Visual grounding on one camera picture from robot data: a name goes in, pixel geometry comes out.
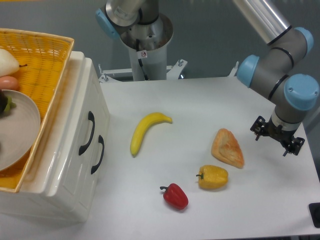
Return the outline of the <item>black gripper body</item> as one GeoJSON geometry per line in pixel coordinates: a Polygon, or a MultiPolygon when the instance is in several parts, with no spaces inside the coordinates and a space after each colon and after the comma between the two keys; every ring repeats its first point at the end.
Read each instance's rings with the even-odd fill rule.
{"type": "Polygon", "coordinates": [[[283,130],[283,126],[281,124],[276,126],[271,119],[266,124],[266,133],[267,136],[280,142],[282,145],[291,144],[293,139],[292,130],[283,130]]]}

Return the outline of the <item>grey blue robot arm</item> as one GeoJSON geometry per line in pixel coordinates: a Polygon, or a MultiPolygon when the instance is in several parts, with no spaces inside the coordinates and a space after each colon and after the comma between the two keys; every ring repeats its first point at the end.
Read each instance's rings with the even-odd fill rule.
{"type": "MultiPolygon", "coordinates": [[[[292,27],[268,0],[236,0],[235,6],[270,47],[265,57],[248,56],[238,67],[237,79],[274,103],[269,120],[258,117],[251,127],[257,137],[278,141],[285,152],[298,155],[305,140],[294,134],[317,102],[318,82],[305,74],[289,75],[313,48],[312,34],[292,27]]],[[[167,45],[173,36],[171,21],[156,0],[108,0],[95,13],[104,33],[121,39],[129,50],[135,81],[166,80],[167,45]]]]}

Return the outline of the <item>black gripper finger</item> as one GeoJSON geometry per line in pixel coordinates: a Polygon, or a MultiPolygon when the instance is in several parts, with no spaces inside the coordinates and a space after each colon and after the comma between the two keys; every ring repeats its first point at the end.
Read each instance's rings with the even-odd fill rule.
{"type": "Polygon", "coordinates": [[[305,143],[305,139],[302,137],[294,137],[292,136],[290,139],[285,139],[282,141],[282,146],[285,149],[283,156],[285,157],[287,154],[293,154],[297,156],[300,153],[302,146],[305,143]]]}
{"type": "Polygon", "coordinates": [[[255,134],[255,140],[266,135],[266,120],[262,116],[258,116],[252,124],[250,130],[255,134]]]}

